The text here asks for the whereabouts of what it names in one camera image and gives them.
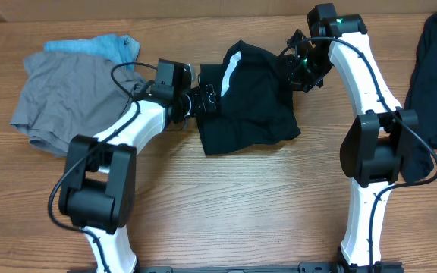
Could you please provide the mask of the black shorts with white waistband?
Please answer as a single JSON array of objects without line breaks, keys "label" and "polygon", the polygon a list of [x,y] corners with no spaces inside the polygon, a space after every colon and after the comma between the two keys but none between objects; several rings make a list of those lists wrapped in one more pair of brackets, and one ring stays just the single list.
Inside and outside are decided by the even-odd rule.
[{"label": "black shorts with white waistband", "polygon": [[218,96],[218,109],[196,118],[206,155],[254,144],[273,145],[300,135],[292,91],[281,81],[278,57],[240,40],[221,64],[200,66],[200,89]]}]

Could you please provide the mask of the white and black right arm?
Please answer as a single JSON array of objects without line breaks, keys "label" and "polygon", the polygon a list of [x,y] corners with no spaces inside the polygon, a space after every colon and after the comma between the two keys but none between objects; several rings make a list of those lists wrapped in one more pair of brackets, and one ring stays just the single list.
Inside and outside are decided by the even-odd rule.
[{"label": "white and black right arm", "polygon": [[304,262],[301,272],[402,272],[400,262],[384,262],[380,237],[388,198],[410,155],[418,125],[390,93],[375,63],[366,25],[358,14],[339,16],[332,3],[307,14],[310,35],[300,30],[281,52],[281,67],[294,91],[322,87],[336,68],[354,113],[340,147],[340,163],[350,179],[347,230],[335,262]]}]

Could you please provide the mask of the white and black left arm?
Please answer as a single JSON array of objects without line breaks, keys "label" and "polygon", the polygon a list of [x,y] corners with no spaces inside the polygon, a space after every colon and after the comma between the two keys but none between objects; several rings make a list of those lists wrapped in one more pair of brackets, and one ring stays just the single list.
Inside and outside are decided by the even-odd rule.
[{"label": "white and black left arm", "polygon": [[118,121],[95,136],[71,140],[64,173],[50,193],[49,217],[85,235],[97,261],[94,272],[139,270],[127,232],[137,154],[170,123],[219,109],[219,90],[192,65],[161,59],[154,70],[154,79],[124,90],[130,107]]}]

